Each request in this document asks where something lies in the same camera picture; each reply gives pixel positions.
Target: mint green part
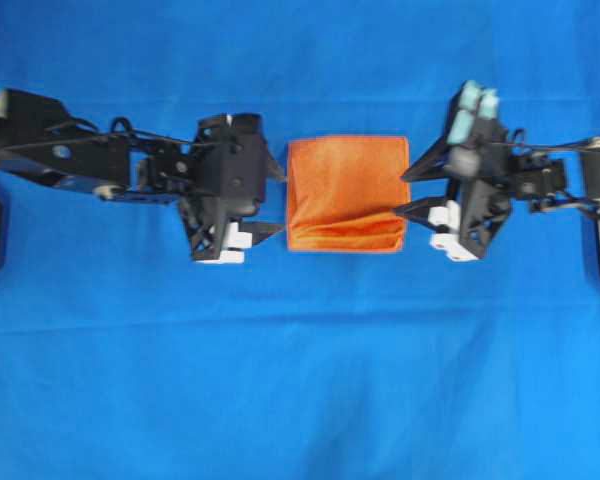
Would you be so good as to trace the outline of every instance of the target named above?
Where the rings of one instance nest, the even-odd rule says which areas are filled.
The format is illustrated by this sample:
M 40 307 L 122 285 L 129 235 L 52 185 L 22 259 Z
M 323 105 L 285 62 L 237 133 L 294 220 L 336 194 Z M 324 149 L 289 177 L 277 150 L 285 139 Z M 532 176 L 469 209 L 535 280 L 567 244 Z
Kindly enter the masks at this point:
M 495 89 L 489 89 L 484 91 L 484 96 L 480 102 L 480 111 L 478 116 L 486 120 L 492 120 L 498 116 L 498 105 L 500 99 L 498 98 L 498 91 Z
M 453 121 L 453 126 L 447 137 L 449 145 L 464 143 L 469 138 L 471 127 L 473 127 L 474 116 L 466 110 L 460 110 Z
M 482 87 L 473 80 L 469 80 L 464 84 L 464 88 L 460 94 L 460 108 L 471 111 L 476 110 L 476 108 L 478 108 L 478 100 L 480 99 L 481 93 Z

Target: bolt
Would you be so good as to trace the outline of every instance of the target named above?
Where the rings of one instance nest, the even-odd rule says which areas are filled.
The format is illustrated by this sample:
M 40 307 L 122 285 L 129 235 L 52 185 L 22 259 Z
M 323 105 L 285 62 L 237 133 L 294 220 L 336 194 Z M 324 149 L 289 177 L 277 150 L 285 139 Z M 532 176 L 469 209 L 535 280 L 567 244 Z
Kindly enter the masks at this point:
M 531 182 L 524 182 L 520 189 L 522 190 L 523 193 L 533 193 L 535 192 L 535 187 L 533 186 L 533 183 Z
M 55 145 L 51 151 L 56 157 L 62 158 L 63 160 L 71 158 L 71 150 L 69 150 L 69 147 L 66 145 Z

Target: black cable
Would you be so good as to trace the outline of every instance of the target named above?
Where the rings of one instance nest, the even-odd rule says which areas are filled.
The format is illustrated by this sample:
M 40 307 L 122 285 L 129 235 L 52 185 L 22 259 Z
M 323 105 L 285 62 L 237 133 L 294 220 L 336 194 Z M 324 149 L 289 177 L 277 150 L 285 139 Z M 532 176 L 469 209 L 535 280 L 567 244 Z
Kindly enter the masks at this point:
M 137 133 L 140 135 L 148 134 L 148 136 L 154 136 L 153 134 L 151 134 L 149 132 L 142 132 L 140 130 L 132 130 L 131 132 L 109 132 L 109 133 L 101 133 L 98 135 L 92 135 L 89 137 L 82 137 L 82 138 L 65 138 L 65 139 L 56 139 L 56 140 L 51 140 L 51 141 L 46 141 L 46 142 L 23 143 L 20 145 L 7 145 L 4 147 L 0 147 L 0 152 L 12 151 L 12 150 L 25 150 L 27 148 L 53 147 L 56 145 L 75 145 L 75 144 L 80 144 L 80 143 L 93 142 L 96 140 L 107 140 L 109 138 L 125 137 L 125 136 L 129 136 L 130 133 L 131 134 Z M 197 147 L 197 148 L 222 145 L 222 142 L 195 143 L 195 142 L 185 142 L 185 141 L 176 140 L 176 139 L 169 139 L 169 137 L 161 137 L 160 135 L 155 135 L 155 137 L 158 139 L 163 139 L 164 141 L 169 141 L 172 143 L 186 144 L 186 145 L 190 145 L 192 147 Z
M 499 147 L 512 147 L 521 148 L 528 150 L 537 150 L 539 152 L 579 152 L 589 153 L 599 151 L 600 147 L 584 146 L 582 143 L 565 143 L 564 145 L 532 145 L 532 144 L 521 144 L 514 142 L 486 142 L 489 145 L 495 145 Z
M 85 120 L 84 118 L 72 118 L 71 120 L 67 120 L 66 122 L 58 123 L 57 125 L 51 125 L 50 127 L 45 128 L 46 132 L 53 130 L 62 130 L 67 127 L 75 127 L 75 126 L 83 126 L 89 128 L 94 133 L 100 133 L 98 127 L 96 127 L 89 120 Z

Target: blue surface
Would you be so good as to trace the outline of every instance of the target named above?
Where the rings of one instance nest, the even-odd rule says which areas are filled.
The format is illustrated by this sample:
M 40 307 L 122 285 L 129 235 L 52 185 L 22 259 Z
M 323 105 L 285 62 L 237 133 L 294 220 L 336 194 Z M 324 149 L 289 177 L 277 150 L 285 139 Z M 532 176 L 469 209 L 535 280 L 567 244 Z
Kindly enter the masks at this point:
M 530 142 L 600 134 L 600 1 L 0 0 L 0 88 L 179 137 L 261 112 L 283 163 L 327 133 L 407 134 L 415 157 L 469 78 Z M 173 208 L 0 184 L 0 479 L 600 478 L 600 281 L 574 212 L 518 205 L 470 265 L 412 226 L 399 255 L 280 236 L 215 268 Z

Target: orange towel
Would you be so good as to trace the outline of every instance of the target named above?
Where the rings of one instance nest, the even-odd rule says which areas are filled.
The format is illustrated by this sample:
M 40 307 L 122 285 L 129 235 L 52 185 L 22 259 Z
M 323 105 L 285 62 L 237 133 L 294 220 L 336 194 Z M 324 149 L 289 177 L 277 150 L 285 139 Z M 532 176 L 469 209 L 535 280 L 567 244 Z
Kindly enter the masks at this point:
M 289 250 L 392 253 L 406 221 L 391 209 L 409 202 L 400 180 L 409 164 L 403 137 L 330 136 L 289 146 Z

